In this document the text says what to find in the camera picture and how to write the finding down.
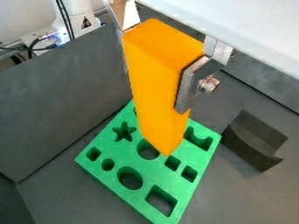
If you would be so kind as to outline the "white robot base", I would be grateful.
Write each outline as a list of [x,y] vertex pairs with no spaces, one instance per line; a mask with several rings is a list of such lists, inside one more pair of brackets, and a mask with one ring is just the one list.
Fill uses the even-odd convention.
[[54,22],[50,26],[22,36],[30,59],[102,26],[94,13],[91,0],[51,1],[55,9]]

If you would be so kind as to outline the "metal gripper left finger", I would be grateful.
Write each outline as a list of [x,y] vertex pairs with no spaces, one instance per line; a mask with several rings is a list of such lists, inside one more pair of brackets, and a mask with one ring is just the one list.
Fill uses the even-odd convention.
[[127,71],[127,59],[126,59],[126,54],[124,54],[123,42],[122,42],[122,38],[123,38],[124,32],[122,30],[120,21],[118,19],[118,13],[115,12],[115,10],[112,8],[112,3],[111,3],[110,0],[103,0],[103,4],[106,6],[107,13],[108,13],[110,18],[111,18],[111,20],[114,22],[114,25],[116,27],[116,39],[118,39],[119,45],[122,46],[123,69],[124,69],[124,74],[128,74],[128,71]]

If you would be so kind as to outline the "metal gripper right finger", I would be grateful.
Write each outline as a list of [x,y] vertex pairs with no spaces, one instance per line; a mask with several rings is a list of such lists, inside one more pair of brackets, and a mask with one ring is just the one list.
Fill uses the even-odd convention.
[[213,95],[221,81],[214,74],[227,65],[234,48],[207,36],[203,42],[203,55],[183,69],[178,87],[175,110],[184,114],[195,104],[200,93]]

